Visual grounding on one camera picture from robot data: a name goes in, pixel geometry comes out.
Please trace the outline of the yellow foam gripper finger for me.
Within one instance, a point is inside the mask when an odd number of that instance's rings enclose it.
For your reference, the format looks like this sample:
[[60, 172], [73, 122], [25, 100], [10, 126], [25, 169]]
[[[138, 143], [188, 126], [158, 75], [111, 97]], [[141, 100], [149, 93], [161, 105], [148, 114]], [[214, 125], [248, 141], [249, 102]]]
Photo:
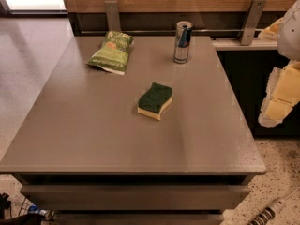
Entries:
[[258, 122], [273, 128], [283, 122], [300, 102], [300, 62], [291, 60], [284, 68], [274, 67], [266, 86]]
[[278, 40], [278, 30], [279, 26], [282, 23], [283, 19], [279, 18], [273, 22], [270, 26], [264, 28], [261, 33], [258, 35], [258, 39], [261, 40]]

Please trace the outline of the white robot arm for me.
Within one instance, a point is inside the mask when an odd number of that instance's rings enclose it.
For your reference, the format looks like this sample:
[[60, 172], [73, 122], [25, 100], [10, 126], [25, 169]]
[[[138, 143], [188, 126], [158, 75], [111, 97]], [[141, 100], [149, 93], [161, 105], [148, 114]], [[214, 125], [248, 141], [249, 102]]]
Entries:
[[270, 73], [260, 108], [259, 124], [273, 128], [300, 102], [300, 0], [262, 30], [259, 38], [276, 39], [278, 53], [289, 59], [287, 66], [274, 67]]

